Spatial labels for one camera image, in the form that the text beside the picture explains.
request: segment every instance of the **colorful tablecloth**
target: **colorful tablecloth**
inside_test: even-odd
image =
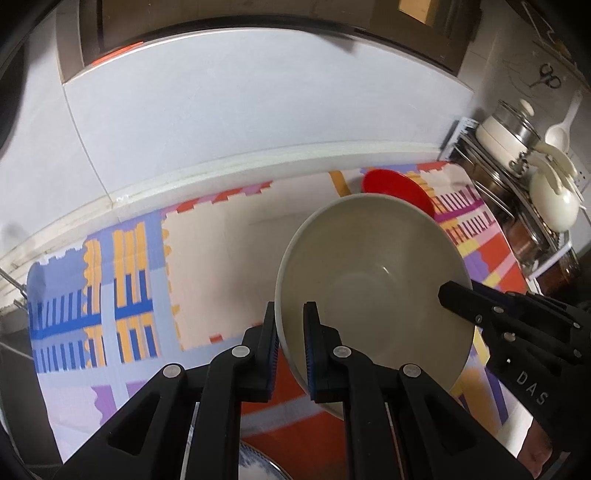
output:
[[[430,195],[472,278],[525,291],[499,225],[460,167],[391,168]],[[296,229],[328,202],[358,192],[363,172],[200,197],[101,230],[34,265],[33,356],[63,460],[163,365],[208,363],[260,323]],[[487,356],[477,333],[452,394],[496,434],[517,403],[482,366]],[[243,405],[241,428],[295,480],[346,478],[342,422],[309,400],[281,354],[272,400]]]

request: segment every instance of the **metal screw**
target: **metal screw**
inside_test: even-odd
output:
[[[333,353],[338,358],[347,358],[351,354],[351,348],[345,345],[336,346]]]
[[[238,345],[232,349],[232,355],[237,358],[243,358],[247,356],[251,350],[246,345]]]
[[[181,368],[177,364],[167,365],[166,367],[164,367],[164,370],[162,370],[162,374],[166,378],[177,377],[180,374],[180,372],[181,372]]]
[[[410,378],[417,378],[422,372],[421,367],[419,367],[418,365],[415,365],[415,364],[404,365],[404,367],[402,368],[402,371],[403,371],[404,375],[406,375],[407,377],[410,377]]]

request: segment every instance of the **beige bowl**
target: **beige bowl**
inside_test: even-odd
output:
[[[451,389],[474,327],[439,305],[448,280],[471,288],[449,237],[407,202],[357,194],[312,214],[287,247],[275,286],[277,331],[300,386],[308,391],[303,306],[315,301],[344,345],[386,367],[417,364]],[[326,410],[343,416],[341,404]]]

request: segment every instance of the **white ladle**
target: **white ladle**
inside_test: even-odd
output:
[[[544,137],[546,143],[555,146],[564,153],[569,151],[570,147],[570,126],[573,124],[574,117],[579,111],[579,106],[583,100],[583,92],[579,89],[570,102],[569,110],[566,112],[564,120],[559,124],[552,125]]]

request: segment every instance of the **scissors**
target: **scissors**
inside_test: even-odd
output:
[[[535,85],[539,85],[540,83],[545,83],[548,87],[552,89],[557,89],[562,86],[562,80],[554,75],[554,69],[550,63],[544,63],[540,67],[540,79],[537,82],[532,83],[529,85],[532,88]]]

